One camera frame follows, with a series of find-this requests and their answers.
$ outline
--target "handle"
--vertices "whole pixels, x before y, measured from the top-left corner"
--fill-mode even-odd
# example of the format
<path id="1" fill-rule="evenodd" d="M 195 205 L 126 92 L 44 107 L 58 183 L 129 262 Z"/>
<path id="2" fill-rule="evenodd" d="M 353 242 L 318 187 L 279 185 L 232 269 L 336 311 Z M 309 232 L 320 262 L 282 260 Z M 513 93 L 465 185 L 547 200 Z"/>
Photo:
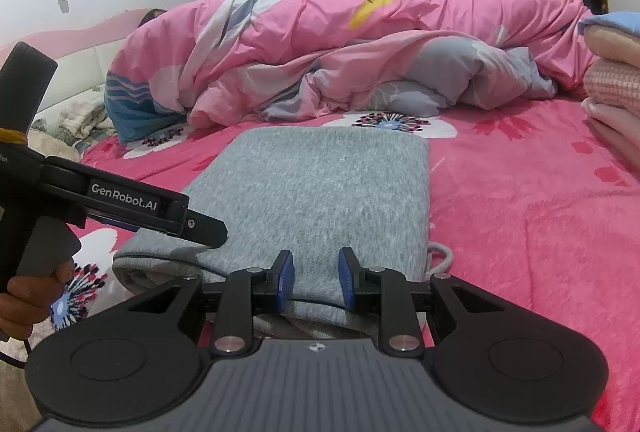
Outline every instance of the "handle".
<path id="1" fill-rule="evenodd" d="M 18 42 L 0 69 L 0 128 L 26 134 L 58 64 Z"/>
<path id="2" fill-rule="evenodd" d="M 41 217 L 29 205 L 5 208 L 0 218 L 0 292 L 14 276 L 49 276 L 81 243 L 62 221 Z M 0 341 L 8 336 L 0 331 Z"/>

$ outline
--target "human hand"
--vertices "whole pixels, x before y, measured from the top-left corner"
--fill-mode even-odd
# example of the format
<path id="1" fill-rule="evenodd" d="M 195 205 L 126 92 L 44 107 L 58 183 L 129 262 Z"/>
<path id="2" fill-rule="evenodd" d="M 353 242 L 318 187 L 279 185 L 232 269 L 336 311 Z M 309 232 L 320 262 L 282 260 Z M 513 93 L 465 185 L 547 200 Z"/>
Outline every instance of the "human hand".
<path id="1" fill-rule="evenodd" d="M 49 317 L 51 305 L 62 296 L 75 267 L 68 260 L 48 277 L 13 277 L 7 284 L 8 293 L 0 294 L 0 330 L 17 340 L 29 338 L 33 325 Z"/>

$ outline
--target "floral pattern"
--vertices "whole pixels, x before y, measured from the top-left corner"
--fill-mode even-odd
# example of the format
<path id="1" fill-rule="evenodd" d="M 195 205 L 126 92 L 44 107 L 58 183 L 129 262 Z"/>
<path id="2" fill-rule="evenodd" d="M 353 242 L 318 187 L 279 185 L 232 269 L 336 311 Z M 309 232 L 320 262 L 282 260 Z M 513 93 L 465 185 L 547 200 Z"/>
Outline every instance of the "floral pattern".
<path id="1" fill-rule="evenodd" d="M 509 141 L 524 139 L 532 132 L 540 131 L 539 128 L 520 116 L 505 116 L 503 118 L 492 116 L 484 122 L 477 123 L 474 127 L 476 134 L 484 134 L 485 136 L 490 135 L 494 130 L 503 133 Z"/>
<path id="2" fill-rule="evenodd" d="M 97 298 L 103 288 L 107 274 L 100 274 L 95 264 L 77 266 L 74 277 L 66 284 L 62 297 L 51 307 L 51 324 L 56 331 L 87 317 L 87 304 Z"/>
<path id="3" fill-rule="evenodd" d="M 379 111 L 347 112 L 338 120 L 325 123 L 323 126 L 383 128 L 415 134 L 421 138 L 455 138 L 458 135 L 453 125 L 441 120 L 438 116 L 418 118 L 405 114 Z"/>
<path id="4" fill-rule="evenodd" d="M 146 139 L 127 144 L 127 153 L 123 158 L 132 159 L 141 157 L 150 152 L 158 152 L 159 150 L 178 145 L 186 141 L 187 136 L 193 132 L 193 130 L 193 127 L 188 125 L 177 125 L 159 130 Z"/>
<path id="5" fill-rule="evenodd" d="M 372 112 L 365 114 L 356 123 L 351 124 L 351 126 L 354 127 L 388 128 L 391 130 L 400 130 L 401 132 L 416 132 L 422 130 L 423 125 L 429 125 L 429 120 L 422 120 L 394 112 Z"/>
<path id="6" fill-rule="evenodd" d="M 59 331 L 126 300 L 130 293 L 113 274 L 118 232 L 101 227 L 80 238 L 82 248 L 74 256 L 74 277 L 50 309 L 50 323 Z"/>

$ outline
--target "screw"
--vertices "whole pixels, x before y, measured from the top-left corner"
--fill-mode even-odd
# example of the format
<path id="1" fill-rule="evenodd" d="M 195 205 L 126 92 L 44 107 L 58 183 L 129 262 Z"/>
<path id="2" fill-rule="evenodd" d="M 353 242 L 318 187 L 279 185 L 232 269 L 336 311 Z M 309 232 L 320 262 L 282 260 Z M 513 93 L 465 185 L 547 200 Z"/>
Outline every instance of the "screw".
<path id="1" fill-rule="evenodd" d="M 244 340 L 240 336 L 221 336 L 213 342 L 213 346 L 223 352 L 238 352 L 244 347 Z"/>
<path id="2" fill-rule="evenodd" d="M 389 345 L 396 351 L 415 351 L 420 347 L 420 340 L 411 335 L 396 335 L 389 340 Z"/>

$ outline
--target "cable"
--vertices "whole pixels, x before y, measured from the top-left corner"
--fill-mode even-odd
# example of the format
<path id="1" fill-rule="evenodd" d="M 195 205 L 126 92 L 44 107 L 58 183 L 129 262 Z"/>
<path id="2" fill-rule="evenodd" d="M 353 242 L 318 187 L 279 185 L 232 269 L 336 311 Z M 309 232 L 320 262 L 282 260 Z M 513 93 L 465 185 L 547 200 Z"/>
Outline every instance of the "cable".
<path id="1" fill-rule="evenodd" d="M 23 344 L 24 350 L 27 351 L 27 356 L 29 356 L 31 354 L 31 344 L 28 340 L 24 340 Z M 27 365 L 26 362 L 12 358 L 8 354 L 4 354 L 4 352 L 0 352 L 0 362 L 5 362 L 7 365 L 11 365 L 15 368 L 24 368 Z"/>
<path id="2" fill-rule="evenodd" d="M 5 362 L 6 364 L 11 365 L 15 368 L 24 368 L 24 366 L 26 365 L 26 362 L 16 360 L 15 358 L 12 358 L 7 354 L 4 354 L 4 352 L 0 352 L 0 362 Z"/>

